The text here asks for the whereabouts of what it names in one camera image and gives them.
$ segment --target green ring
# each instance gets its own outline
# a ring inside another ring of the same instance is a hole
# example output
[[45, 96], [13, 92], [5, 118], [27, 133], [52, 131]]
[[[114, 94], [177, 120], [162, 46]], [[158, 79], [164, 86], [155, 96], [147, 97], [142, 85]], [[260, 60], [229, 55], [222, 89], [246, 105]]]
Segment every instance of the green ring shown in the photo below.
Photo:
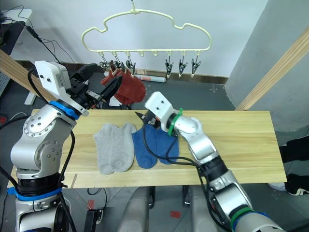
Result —
[[242, 215], [242, 214], [244, 214], [244, 213], [246, 213], [246, 212], [249, 212], [249, 211], [252, 211], [253, 212], [253, 210], [251, 209], [251, 208], [249, 208], [249, 207], [244, 207], [244, 208], [242, 208], [242, 209], [240, 209], [239, 211], [237, 211], [233, 216], [232, 216], [232, 218], [231, 218], [231, 229], [233, 229], [233, 224], [234, 224], [234, 222], [235, 222], [235, 220], [240, 216], [240, 215]]
[[173, 132], [173, 129], [174, 129], [174, 126], [175, 126], [175, 122], [177, 121], [177, 119], [181, 115], [183, 115], [183, 109], [182, 108], [180, 108], [178, 114], [173, 118], [172, 123], [169, 126], [169, 131], [168, 131], [169, 136], [172, 136], [172, 132]]

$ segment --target gray floor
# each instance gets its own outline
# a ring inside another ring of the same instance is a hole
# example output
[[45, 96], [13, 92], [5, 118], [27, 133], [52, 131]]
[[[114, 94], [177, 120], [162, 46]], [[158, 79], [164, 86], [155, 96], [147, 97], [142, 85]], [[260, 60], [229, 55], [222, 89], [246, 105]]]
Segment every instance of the gray floor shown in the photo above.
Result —
[[[101, 73], [97, 73], [90, 83], [90, 88], [98, 90], [102, 78]], [[147, 88], [145, 100], [154, 91], [161, 91], [173, 104], [175, 108], [185, 110], [233, 110], [234, 107], [226, 96], [224, 86], [202, 83], [188, 83], [181, 81], [168, 81], [166, 84], [144, 82]], [[16, 83], [10, 83], [6, 94], [0, 101], [0, 115], [10, 118], [15, 113], [23, 111], [30, 113], [34, 108], [41, 108], [43, 103], [36, 100], [32, 107], [23, 105], [27, 96], [27, 91]], [[143, 103], [132, 105], [133, 109], [143, 109]], [[0, 133], [0, 163], [7, 171], [10, 171], [12, 164], [10, 161], [10, 150], [13, 144], [21, 135], [23, 122], [16, 122]], [[286, 141], [305, 136], [308, 127], [292, 133], [277, 132], [279, 144]], [[308, 165], [304, 162], [293, 162], [290, 167], [286, 167], [287, 172], [292, 170], [309, 174]], [[2, 211], [7, 180], [0, 176], [0, 210]], [[309, 195], [291, 196], [286, 192], [279, 192], [269, 188], [266, 184], [244, 184], [243, 187], [248, 192], [256, 210], [267, 212], [278, 224], [286, 230], [301, 225], [309, 221]], [[104, 219], [97, 226], [96, 231], [113, 232], [125, 208], [125, 205], [136, 188], [107, 188], [107, 208]], [[95, 196], [87, 194], [86, 189], [65, 189], [65, 198], [70, 202], [73, 220], [78, 231], [83, 231], [84, 219], [88, 209], [87, 204], [92, 200], [94, 208], [103, 207], [105, 203], [104, 191]], [[180, 218], [170, 217], [170, 211], [179, 211]], [[15, 227], [15, 205], [14, 197], [8, 196], [4, 212], [3, 232], [13, 232]], [[155, 207], [150, 211], [150, 232], [189, 232], [191, 231], [190, 213], [188, 208], [182, 206], [182, 196], [180, 186], [167, 186], [156, 188]]]

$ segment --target sock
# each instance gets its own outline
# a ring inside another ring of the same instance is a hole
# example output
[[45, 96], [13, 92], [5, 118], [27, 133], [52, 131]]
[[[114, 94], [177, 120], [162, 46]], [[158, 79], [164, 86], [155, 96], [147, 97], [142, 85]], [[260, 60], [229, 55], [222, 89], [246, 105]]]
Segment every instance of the sock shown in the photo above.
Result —
[[[150, 125], [145, 125], [145, 138], [150, 150], [156, 154], [156, 139], [155, 128]], [[157, 158], [151, 155], [143, 143], [143, 128], [132, 134], [135, 157], [141, 168], [152, 168], [156, 165]]]
[[126, 122], [123, 127], [112, 130], [112, 150], [110, 169], [122, 173], [128, 170], [134, 160], [132, 133], [136, 132], [133, 124]]
[[112, 130], [118, 129], [116, 125], [105, 123], [102, 129], [93, 135], [97, 146], [98, 169], [101, 174], [112, 174], [113, 170], [109, 167], [110, 154], [112, 148]]
[[[166, 157], [166, 153], [171, 146], [171, 144], [177, 139], [175, 144], [169, 151], [169, 157], [179, 156], [178, 148], [178, 138], [169, 136], [165, 131], [158, 129], [156, 130], [156, 152], [158, 156]], [[163, 164], [171, 164], [166, 159], [159, 159]]]

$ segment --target wooden plank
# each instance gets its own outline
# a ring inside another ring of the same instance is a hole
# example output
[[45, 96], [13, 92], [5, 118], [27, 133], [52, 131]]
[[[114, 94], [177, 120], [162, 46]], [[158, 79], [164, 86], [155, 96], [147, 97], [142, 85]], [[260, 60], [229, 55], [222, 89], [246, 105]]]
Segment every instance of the wooden plank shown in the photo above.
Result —
[[[124, 173], [102, 175], [97, 165], [97, 149], [93, 134], [104, 123], [122, 126], [131, 122], [137, 129], [141, 120], [131, 110], [90, 110], [74, 128], [75, 148], [65, 173], [64, 183], [73, 188], [163, 186], [198, 184], [196, 169], [157, 162], [142, 169], [136, 159]], [[268, 111], [184, 111], [198, 118], [203, 130], [213, 140], [223, 160], [241, 183], [285, 182], [285, 172], [275, 132]], [[63, 146], [61, 166], [70, 149], [70, 137]], [[180, 155], [192, 158], [187, 142], [179, 139]]]
[[[28, 82], [28, 71], [21, 66], [17, 61], [13, 60], [9, 55], [0, 50], [0, 71], [16, 81], [18, 84], [36, 94]], [[47, 101], [55, 100], [54, 96], [43, 88], [38, 78], [32, 75], [34, 85], [39, 92], [47, 99]]]
[[235, 110], [248, 110], [266, 94], [292, 67], [309, 51], [309, 27], [300, 35], [280, 60], [269, 70], [251, 90]]

